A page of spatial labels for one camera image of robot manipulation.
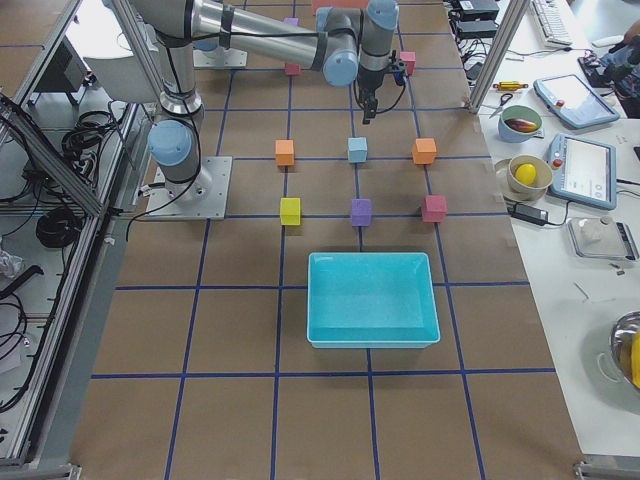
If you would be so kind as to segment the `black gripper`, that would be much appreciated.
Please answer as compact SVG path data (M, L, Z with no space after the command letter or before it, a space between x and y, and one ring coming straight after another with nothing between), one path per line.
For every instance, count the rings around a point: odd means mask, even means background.
M359 53L358 73L355 80L356 103L363 112L363 125L369 125L372 119L372 108L378 107L377 90L383 85L385 77L390 75L395 84L401 88L391 108L395 108L406 91L406 63L398 58L397 51L392 49L385 54L372 54L362 49Z

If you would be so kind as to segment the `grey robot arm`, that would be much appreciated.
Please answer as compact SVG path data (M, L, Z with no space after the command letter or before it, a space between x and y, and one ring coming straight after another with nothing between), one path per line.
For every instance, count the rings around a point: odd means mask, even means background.
M319 71L334 87L351 86L369 123L381 114L376 97L386 76L404 83L406 67L392 50L399 7L371 1L363 9L323 8L313 30L238 9L221 1L111 1L118 21L142 20L158 42L152 61L137 27L126 30L152 85L162 115L147 137L160 167L169 204L198 199L211 189L202 158L204 107L196 89L193 51L197 43L240 49Z

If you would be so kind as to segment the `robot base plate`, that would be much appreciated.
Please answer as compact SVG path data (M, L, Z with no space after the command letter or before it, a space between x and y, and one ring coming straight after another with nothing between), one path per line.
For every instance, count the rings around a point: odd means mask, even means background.
M234 70L244 69L247 64L248 53L234 48L218 47L204 51L195 49L193 52L194 68L196 70Z
M233 158L207 156L195 182L174 184L157 167L154 181L164 183L148 197L146 214L159 220L222 220L225 217Z

